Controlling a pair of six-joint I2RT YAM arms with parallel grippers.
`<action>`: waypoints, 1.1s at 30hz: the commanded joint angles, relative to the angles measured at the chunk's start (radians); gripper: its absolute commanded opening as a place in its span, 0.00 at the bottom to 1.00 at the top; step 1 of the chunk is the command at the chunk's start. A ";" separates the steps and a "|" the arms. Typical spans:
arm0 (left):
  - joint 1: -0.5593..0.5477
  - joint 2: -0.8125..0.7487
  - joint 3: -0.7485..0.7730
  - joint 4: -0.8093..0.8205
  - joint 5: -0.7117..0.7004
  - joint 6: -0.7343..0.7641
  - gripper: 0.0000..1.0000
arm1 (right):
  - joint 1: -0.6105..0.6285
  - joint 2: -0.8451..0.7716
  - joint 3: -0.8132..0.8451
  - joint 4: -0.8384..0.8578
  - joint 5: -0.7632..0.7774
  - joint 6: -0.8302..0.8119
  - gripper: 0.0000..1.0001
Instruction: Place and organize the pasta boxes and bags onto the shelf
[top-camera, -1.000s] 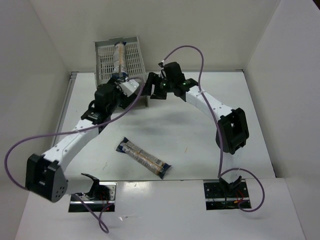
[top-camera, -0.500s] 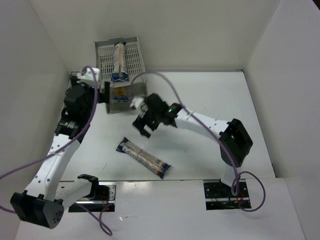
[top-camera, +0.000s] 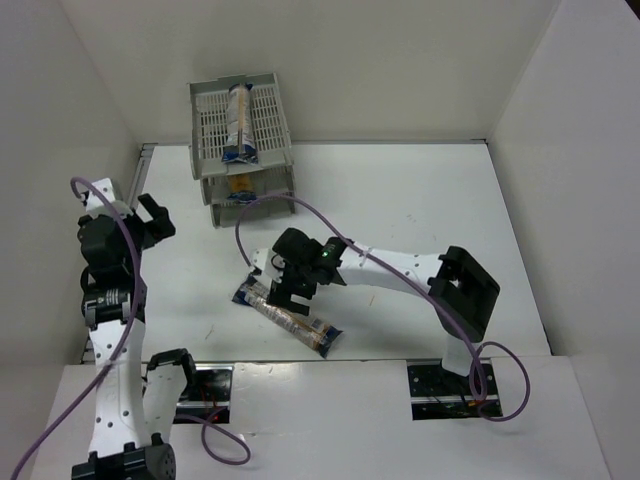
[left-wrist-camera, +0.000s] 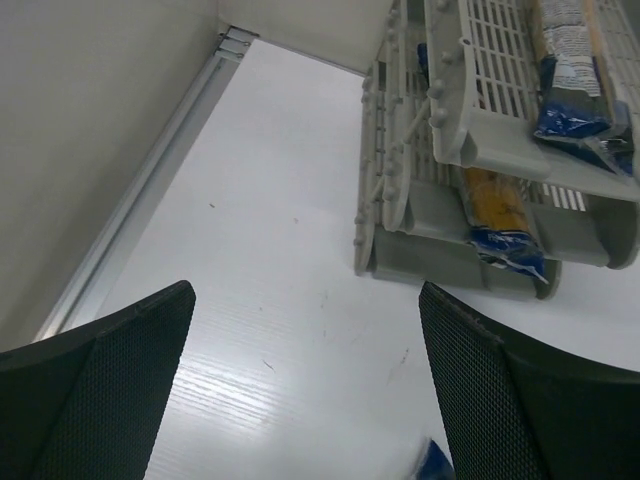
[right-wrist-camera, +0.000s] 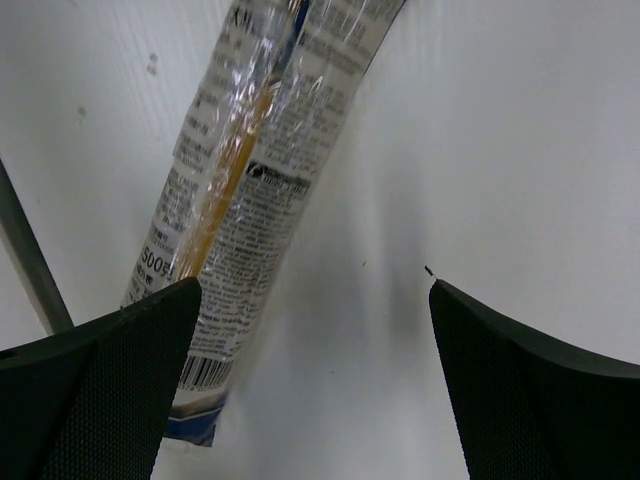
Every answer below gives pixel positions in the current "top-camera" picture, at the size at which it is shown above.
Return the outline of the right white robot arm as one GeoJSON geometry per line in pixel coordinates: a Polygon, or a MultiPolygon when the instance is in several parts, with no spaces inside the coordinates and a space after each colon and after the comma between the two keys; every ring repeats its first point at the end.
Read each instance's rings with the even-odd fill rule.
{"type": "Polygon", "coordinates": [[[320,285],[370,286],[425,299],[447,333],[442,368],[461,377],[472,371],[500,293],[497,281],[458,246],[443,254],[409,254],[339,236],[320,243],[289,228],[253,260],[271,281],[269,303],[305,316],[310,307],[292,298],[310,300],[320,285]]]}

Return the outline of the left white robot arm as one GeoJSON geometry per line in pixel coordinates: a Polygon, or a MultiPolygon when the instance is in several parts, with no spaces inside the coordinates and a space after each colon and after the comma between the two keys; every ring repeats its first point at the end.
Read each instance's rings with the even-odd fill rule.
{"type": "Polygon", "coordinates": [[[168,210],[149,194],[138,198],[151,216],[116,203],[121,215],[88,209],[78,239],[87,266],[81,275],[81,310],[94,349],[96,386],[88,458],[71,469],[74,479],[173,479],[169,443],[176,404],[193,379],[186,349],[155,354],[142,363],[146,285],[134,264],[144,250],[176,233],[168,210]]]}

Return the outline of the blue orange spaghetti bag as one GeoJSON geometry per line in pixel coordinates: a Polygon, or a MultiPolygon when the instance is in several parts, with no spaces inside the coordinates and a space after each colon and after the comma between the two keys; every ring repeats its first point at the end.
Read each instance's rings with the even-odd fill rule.
{"type": "Polygon", "coordinates": [[[252,87],[252,84],[241,83],[229,89],[227,137],[221,158],[223,164],[258,162],[251,114],[252,87]]]}
{"type": "Polygon", "coordinates": [[[228,177],[229,195],[227,200],[237,204],[249,204],[257,199],[254,184],[249,174],[228,177]]]}

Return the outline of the blue silver spaghetti bag front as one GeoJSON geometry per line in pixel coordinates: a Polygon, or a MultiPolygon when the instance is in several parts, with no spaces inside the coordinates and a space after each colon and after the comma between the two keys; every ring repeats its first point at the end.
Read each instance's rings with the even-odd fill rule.
{"type": "Polygon", "coordinates": [[[240,284],[232,301],[249,306],[326,359],[343,331],[315,316],[303,316],[267,302],[269,290],[254,276],[240,284]]]}

